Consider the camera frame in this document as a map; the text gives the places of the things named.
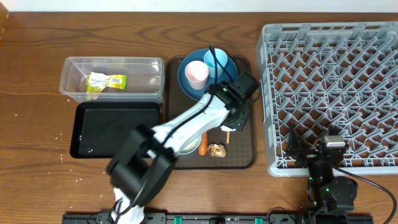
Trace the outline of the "brown mushroom piece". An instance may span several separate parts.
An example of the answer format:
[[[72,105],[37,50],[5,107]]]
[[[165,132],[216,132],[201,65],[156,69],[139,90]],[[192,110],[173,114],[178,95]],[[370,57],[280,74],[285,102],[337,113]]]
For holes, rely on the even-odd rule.
[[[223,144],[210,144],[208,154],[211,157],[226,157],[226,147]]]

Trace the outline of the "orange carrot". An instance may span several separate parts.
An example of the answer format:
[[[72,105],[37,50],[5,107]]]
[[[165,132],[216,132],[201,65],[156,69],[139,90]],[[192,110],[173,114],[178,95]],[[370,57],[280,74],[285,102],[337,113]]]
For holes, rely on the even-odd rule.
[[[204,132],[201,135],[201,142],[198,148],[198,153],[201,156],[205,156],[208,152],[208,132]]]

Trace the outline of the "pile of white rice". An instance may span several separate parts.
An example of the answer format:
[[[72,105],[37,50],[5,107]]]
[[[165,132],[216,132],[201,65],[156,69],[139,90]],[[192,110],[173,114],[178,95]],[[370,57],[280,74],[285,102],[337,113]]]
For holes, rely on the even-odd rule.
[[[200,138],[196,138],[194,141],[192,141],[186,148],[185,150],[188,153],[191,153],[192,151],[194,151],[199,145],[200,145],[201,139]]]

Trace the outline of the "light blue bowl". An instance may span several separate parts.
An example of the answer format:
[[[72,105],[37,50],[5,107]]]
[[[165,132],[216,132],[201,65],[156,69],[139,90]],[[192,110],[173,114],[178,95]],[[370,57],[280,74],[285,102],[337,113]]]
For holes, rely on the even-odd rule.
[[[197,137],[191,143],[189,143],[184,149],[180,151],[180,155],[187,155],[195,151],[201,143],[201,136]]]

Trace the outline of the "yellow green snack wrapper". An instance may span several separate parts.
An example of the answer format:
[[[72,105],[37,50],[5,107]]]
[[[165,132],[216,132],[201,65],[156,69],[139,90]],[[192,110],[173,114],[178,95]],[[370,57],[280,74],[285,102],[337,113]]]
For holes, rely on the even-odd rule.
[[[105,88],[125,90],[127,85],[127,76],[90,72],[86,85],[87,96],[85,97],[85,100],[95,100]]]

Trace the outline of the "white napkin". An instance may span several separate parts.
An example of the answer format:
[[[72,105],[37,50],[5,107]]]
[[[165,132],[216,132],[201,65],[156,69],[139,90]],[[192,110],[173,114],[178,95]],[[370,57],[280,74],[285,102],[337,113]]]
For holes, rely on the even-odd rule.
[[[226,132],[235,131],[235,129],[231,129],[231,128],[227,127],[227,126],[220,126],[220,128],[221,128],[222,131],[226,131]]]

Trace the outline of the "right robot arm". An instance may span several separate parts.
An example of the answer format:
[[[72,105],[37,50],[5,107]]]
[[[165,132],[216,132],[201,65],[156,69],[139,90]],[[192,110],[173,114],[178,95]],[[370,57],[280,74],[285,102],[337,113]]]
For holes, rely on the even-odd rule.
[[[316,148],[305,149],[294,128],[289,129],[287,156],[297,167],[308,169],[307,195],[315,204],[301,212],[299,223],[347,223],[348,211],[354,210],[358,184],[345,176],[336,177],[333,166],[343,160],[348,144],[336,130],[319,139]]]

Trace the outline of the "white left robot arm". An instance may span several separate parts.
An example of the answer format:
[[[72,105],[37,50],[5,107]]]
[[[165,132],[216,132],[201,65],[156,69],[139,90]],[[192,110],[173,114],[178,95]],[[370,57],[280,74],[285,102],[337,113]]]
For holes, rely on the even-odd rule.
[[[214,82],[198,102],[173,120],[149,129],[139,125],[115,153],[106,171],[114,187],[113,223],[141,223],[144,207],[162,190],[178,155],[213,129],[240,131],[252,94],[260,87],[248,72],[233,82]]]

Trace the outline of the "grey dishwasher rack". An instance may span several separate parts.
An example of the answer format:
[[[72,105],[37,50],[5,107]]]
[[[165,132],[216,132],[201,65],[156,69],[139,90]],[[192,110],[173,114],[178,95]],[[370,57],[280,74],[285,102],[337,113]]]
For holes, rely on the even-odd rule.
[[[287,155],[289,129],[314,149],[335,126],[348,143],[341,167],[397,173],[397,23],[268,24],[256,44],[267,171],[306,176]]]

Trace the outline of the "left wooden chopstick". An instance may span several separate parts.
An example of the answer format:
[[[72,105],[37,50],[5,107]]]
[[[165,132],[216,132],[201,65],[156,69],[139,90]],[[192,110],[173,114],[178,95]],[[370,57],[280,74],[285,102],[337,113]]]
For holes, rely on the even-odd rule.
[[[227,131],[226,143],[229,144],[229,142],[230,142],[230,131]]]

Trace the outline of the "pink cup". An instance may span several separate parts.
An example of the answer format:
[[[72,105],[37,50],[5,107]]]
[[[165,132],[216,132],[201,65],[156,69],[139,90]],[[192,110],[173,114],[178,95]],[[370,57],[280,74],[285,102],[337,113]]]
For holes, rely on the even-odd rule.
[[[185,67],[185,76],[194,90],[201,90],[205,87],[208,75],[208,66],[202,61],[192,61]]]

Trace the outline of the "brown serving tray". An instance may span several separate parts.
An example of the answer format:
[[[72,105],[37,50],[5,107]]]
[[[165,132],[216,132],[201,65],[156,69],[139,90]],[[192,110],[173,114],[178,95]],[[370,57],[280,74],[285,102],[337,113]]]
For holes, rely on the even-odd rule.
[[[192,107],[196,101],[187,96],[178,83],[178,69],[184,56],[176,56],[167,62],[165,68],[165,92],[160,109],[160,123],[174,119]],[[242,131],[230,133],[230,142],[226,143],[227,133],[220,128],[213,128],[208,132],[208,142],[223,144],[226,147],[226,157],[211,157],[199,155],[194,151],[178,157],[175,165],[179,170],[204,169],[247,169],[257,159],[256,130],[254,112],[249,107],[249,118]]]

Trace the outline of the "clear plastic bin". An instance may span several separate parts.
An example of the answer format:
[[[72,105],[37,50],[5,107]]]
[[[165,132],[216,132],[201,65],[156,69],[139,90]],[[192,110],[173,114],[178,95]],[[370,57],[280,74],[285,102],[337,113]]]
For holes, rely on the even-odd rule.
[[[161,103],[164,68],[164,61],[158,57],[68,57],[59,90],[79,103]]]

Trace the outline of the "black plastic tray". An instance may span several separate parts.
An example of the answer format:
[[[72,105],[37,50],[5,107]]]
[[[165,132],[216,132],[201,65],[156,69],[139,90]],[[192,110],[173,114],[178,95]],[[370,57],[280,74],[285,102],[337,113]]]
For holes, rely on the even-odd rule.
[[[159,116],[157,103],[80,103],[75,112],[70,155],[75,159],[111,158],[136,126],[157,126]]]

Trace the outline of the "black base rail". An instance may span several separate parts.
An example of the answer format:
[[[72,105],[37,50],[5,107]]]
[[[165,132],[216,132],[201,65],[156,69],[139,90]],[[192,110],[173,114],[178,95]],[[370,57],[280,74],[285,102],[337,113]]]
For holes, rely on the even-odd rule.
[[[105,224],[114,223],[109,212],[94,214],[64,214],[62,224]],[[289,224],[295,223],[287,214],[267,215],[167,215],[146,213],[145,224]]]

